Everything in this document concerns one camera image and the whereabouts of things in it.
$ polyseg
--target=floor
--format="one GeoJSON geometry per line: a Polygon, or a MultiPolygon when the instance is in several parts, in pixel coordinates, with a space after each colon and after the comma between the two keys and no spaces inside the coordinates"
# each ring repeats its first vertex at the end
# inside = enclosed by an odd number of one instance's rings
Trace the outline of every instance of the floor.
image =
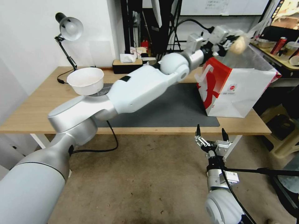
{"type": "MultiPolygon", "coordinates": [[[[118,139],[120,146],[113,152],[72,155],[72,175],[48,224],[210,223],[204,207],[207,159],[193,136],[120,135],[118,139]]],[[[114,144],[112,135],[97,135],[81,149],[107,149],[114,144]]],[[[245,136],[226,166],[282,168],[289,159],[276,160],[256,137],[245,136]]],[[[295,223],[266,176],[239,173],[239,178],[233,190],[256,223],[268,218],[295,223]]]]}

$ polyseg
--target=desk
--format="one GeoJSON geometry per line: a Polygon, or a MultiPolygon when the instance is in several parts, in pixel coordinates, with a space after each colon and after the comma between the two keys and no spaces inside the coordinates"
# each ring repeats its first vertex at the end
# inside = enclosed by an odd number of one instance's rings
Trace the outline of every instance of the desk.
{"type": "MultiPolygon", "coordinates": [[[[56,77],[71,67],[58,67],[28,99],[0,127],[0,133],[29,133],[44,148],[48,139],[44,134],[54,134],[55,131],[47,119],[48,113],[60,104],[78,96],[67,84],[60,84],[56,77]]],[[[184,82],[196,82],[194,74],[201,68],[189,74],[184,82]]],[[[111,70],[104,71],[104,82],[114,83],[125,74],[114,74],[111,70]]],[[[66,80],[67,74],[60,78],[66,80]]],[[[271,131],[252,109],[245,118],[217,118],[220,127],[202,127],[203,134],[221,134],[224,128],[231,135],[268,135],[271,131]]],[[[191,134],[196,127],[155,127],[155,128],[113,128],[116,134],[191,134]]],[[[97,134],[111,134],[110,128],[98,128],[97,134]]]]}
{"type": "Polygon", "coordinates": [[[251,45],[254,46],[257,50],[259,50],[265,56],[265,58],[267,58],[268,60],[272,61],[280,67],[280,69],[277,68],[277,70],[282,74],[282,78],[272,83],[270,87],[288,87],[299,85],[299,78],[297,77],[284,78],[284,75],[286,73],[290,74],[290,76],[292,76],[294,73],[298,74],[299,67],[292,66],[288,60],[281,60],[281,57],[279,57],[278,55],[270,54],[272,48],[260,48],[257,44],[253,43],[251,43],[251,45]]]}
{"type": "Polygon", "coordinates": [[[257,44],[252,44],[256,49],[260,50],[264,55],[267,56],[271,61],[278,64],[279,66],[283,66],[288,70],[299,71],[299,67],[292,66],[288,60],[281,60],[281,57],[278,55],[271,54],[272,48],[260,48],[257,44]]]}

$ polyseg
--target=white robotic arm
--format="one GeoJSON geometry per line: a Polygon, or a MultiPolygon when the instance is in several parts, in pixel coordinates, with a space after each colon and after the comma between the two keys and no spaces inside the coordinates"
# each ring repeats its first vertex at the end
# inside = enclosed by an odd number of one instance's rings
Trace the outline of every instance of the white robotic arm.
{"type": "Polygon", "coordinates": [[[204,46],[202,37],[192,34],[182,54],[171,53],[155,67],[135,70],[116,81],[104,96],[79,96],[51,111],[48,119],[57,132],[53,141],[26,156],[0,181],[0,223],[47,223],[67,181],[70,155],[75,146],[94,137],[95,120],[147,105],[212,57],[213,46],[224,43],[228,33],[216,27],[212,42],[204,46]]]}

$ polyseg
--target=tissue box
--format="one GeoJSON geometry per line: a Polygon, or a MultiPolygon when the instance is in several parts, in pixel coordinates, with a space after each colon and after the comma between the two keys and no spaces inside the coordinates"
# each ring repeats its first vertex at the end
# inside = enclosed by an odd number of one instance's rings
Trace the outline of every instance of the tissue box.
{"type": "Polygon", "coordinates": [[[128,74],[140,67],[142,67],[141,59],[136,59],[135,62],[131,63],[121,63],[120,60],[115,59],[112,63],[114,74],[128,74]]]}

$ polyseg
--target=whiteboard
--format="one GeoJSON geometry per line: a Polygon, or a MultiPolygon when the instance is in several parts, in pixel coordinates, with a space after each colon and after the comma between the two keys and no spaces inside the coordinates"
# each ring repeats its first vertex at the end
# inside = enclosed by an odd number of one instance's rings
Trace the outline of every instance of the whiteboard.
{"type": "Polygon", "coordinates": [[[269,0],[182,0],[181,16],[262,15],[269,0]]]}

